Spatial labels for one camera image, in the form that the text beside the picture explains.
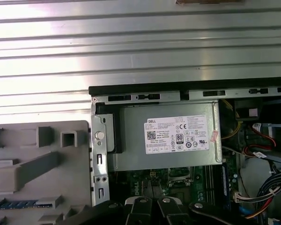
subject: yellow wire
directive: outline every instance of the yellow wire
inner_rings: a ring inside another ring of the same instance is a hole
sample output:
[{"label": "yellow wire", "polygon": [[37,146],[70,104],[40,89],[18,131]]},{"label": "yellow wire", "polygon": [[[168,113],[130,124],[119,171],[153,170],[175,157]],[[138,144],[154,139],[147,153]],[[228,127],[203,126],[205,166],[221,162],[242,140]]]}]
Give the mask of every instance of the yellow wire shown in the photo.
[{"label": "yellow wire", "polygon": [[[233,110],[233,106],[226,100],[226,99],[222,99],[222,101],[226,104],[226,106],[230,109],[230,110]],[[237,122],[237,127],[236,129],[231,133],[229,134],[228,136],[226,137],[222,137],[222,140],[225,140],[225,139],[228,139],[228,138],[231,138],[233,137],[234,135],[236,135],[239,130],[240,130],[240,127],[241,127],[241,122]]]},{"label": "yellow wire", "polygon": [[257,215],[259,215],[260,213],[264,212],[267,208],[268,208],[268,206],[266,206],[263,210],[260,210],[256,213],[252,214],[252,215],[246,216],[245,218],[246,219],[252,219],[252,218],[256,217]]}]

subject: corrugated metal sheet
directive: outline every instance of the corrugated metal sheet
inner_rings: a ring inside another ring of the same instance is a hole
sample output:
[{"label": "corrugated metal sheet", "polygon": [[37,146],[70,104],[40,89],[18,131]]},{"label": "corrugated metal sheet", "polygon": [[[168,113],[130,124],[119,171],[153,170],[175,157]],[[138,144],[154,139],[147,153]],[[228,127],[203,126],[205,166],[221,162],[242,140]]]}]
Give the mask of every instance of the corrugated metal sheet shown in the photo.
[{"label": "corrugated metal sheet", "polygon": [[280,76],[281,0],[0,1],[0,123],[88,119],[93,85]]}]

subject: power supply label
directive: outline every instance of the power supply label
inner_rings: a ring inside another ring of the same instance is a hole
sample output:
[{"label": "power supply label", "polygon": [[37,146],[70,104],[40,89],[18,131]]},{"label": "power supply label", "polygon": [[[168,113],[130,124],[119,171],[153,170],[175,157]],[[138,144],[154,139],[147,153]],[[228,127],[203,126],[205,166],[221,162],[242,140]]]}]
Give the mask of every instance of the power supply label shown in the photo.
[{"label": "power supply label", "polygon": [[209,149],[205,115],[148,119],[144,128],[146,154]]}]

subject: qr code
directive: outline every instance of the qr code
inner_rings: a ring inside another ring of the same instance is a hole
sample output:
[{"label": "qr code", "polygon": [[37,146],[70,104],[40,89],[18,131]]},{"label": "qr code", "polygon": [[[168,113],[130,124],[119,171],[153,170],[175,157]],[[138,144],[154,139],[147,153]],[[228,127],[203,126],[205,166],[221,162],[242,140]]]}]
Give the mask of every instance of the qr code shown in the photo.
[{"label": "qr code", "polygon": [[155,140],[156,139],[156,131],[147,131],[147,139]]}]

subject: motherboard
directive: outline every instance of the motherboard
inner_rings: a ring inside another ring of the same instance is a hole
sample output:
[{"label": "motherboard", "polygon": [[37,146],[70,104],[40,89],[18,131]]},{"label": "motherboard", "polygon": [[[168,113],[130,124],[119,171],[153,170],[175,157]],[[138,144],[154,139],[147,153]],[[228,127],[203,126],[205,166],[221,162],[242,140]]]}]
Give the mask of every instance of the motherboard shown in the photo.
[{"label": "motherboard", "polygon": [[237,174],[236,155],[229,155],[223,165],[114,172],[110,174],[111,198],[125,202],[142,195],[142,182],[157,179],[164,196],[179,198],[183,204],[204,201],[231,209]]}]

